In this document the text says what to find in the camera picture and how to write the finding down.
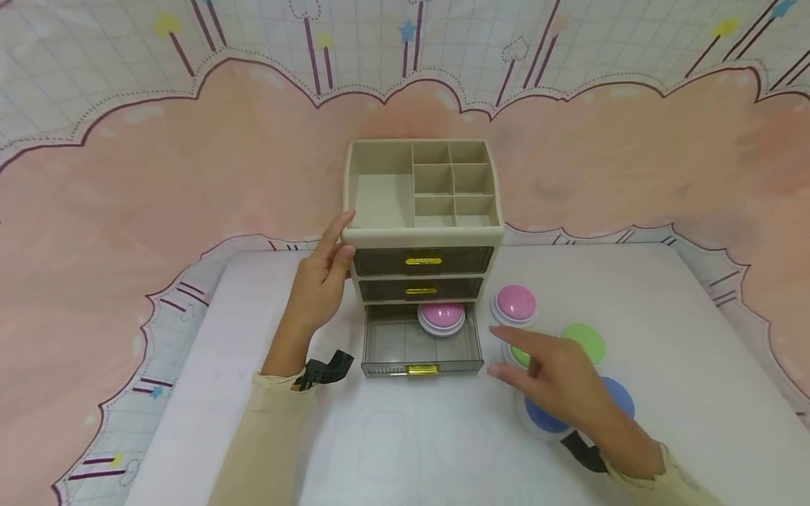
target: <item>beige sleeve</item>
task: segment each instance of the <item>beige sleeve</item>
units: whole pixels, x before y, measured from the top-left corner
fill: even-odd
[[[301,432],[315,402],[315,388],[290,390],[297,377],[254,374],[208,506],[290,504]]]
[[[637,506],[723,506],[678,464],[663,444],[661,454],[666,466],[664,474],[652,480],[628,478],[610,462],[605,464],[613,481],[627,491]]]

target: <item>compartment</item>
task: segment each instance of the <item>compartment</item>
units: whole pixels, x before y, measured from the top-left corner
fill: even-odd
[[[484,141],[455,141],[450,143],[450,159],[454,164],[488,164],[489,153]]]
[[[495,177],[490,164],[453,164],[456,195],[494,195]]]
[[[484,365],[475,322],[475,305],[464,304],[467,318],[456,334],[434,338],[422,330],[418,304],[367,306],[361,367],[366,376],[424,376],[475,373]]]
[[[492,227],[500,225],[493,196],[455,198],[456,225],[459,227]]]
[[[453,170],[450,164],[414,164],[413,178],[416,195],[453,194]]]
[[[475,299],[483,278],[385,279],[358,281],[365,302],[429,302],[445,299]]]
[[[492,246],[358,249],[354,265],[360,277],[483,274],[494,252]]]
[[[408,142],[354,142],[349,160],[352,228],[413,227],[413,167]]]
[[[423,141],[414,142],[412,145],[414,164],[449,164],[450,149],[447,142],[443,141]]]
[[[415,227],[454,227],[452,197],[416,197]]]

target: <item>table surface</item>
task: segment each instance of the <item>table surface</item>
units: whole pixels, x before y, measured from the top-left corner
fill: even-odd
[[[228,265],[127,500],[203,506],[305,252],[243,253]],[[637,420],[729,505],[807,504],[810,435],[677,253],[659,244],[501,249],[477,308],[487,363],[501,360],[488,302],[519,283],[539,327],[574,322],[607,343],[603,376]],[[356,357],[318,391],[298,477],[300,504],[623,504],[560,444],[531,436],[510,387],[486,376],[366,379],[364,318],[347,283],[310,357]]]

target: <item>green button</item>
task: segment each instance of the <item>green button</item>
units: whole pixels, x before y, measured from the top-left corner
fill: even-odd
[[[602,336],[599,335],[599,332],[590,325],[585,325],[584,323],[568,325],[563,329],[560,337],[573,339],[582,345],[582,348],[585,350],[585,353],[588,355],[593,365],[598,364],[605,358],[605,354],[607,353],[605,341],[602,340]]]
[[[525,369],[529,368],[529,354],[523,350],[519,350],[516,347],[510,346],[509,349],[512,351],[512,357],[518,364],[521,364]]]

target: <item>left hand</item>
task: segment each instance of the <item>left hand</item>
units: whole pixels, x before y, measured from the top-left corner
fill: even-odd
[[[313,334],[338,312],[355,254],[353,246],[338,240],[354,215],[354,210],[348,210],[336,216],[312,254],[298,263],[287,308],[262,365],[263,376],[297,374],[304,367]]]
[[[323,327],[343,300],[343,285],[355,249],[338,240],[354,215],[354,210],[348,210],[335,216],[312,254],[298,263],[283,319],[303,332],[314,334]]]

